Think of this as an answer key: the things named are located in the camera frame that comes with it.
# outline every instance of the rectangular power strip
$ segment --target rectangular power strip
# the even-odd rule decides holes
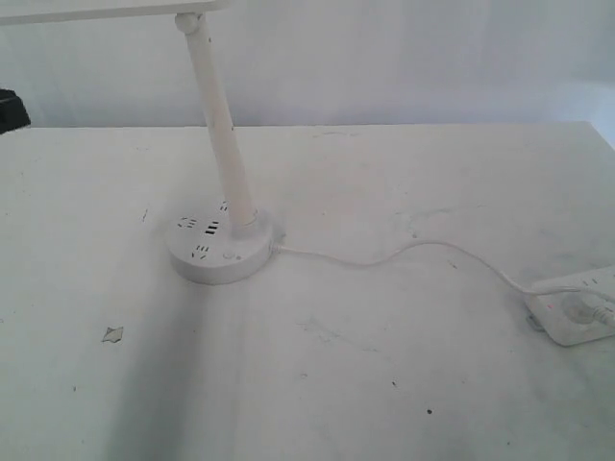
[[[531,289],[556,286],[578,286],[592,288],[615,297],[615,266],[581,272],[559,279],[548,279],[536,282]],[[532,313],[531,323],[543,328],[549,336],[561,346],[573,346],[587,341],[604,338],[615,334],[615,328],[609,328],[599,322],[588,324],[572,322],[564,312],[564,304],[570,297],[578,297],[576,293],[560,293],[548,296],[527,296],[526,304]]]

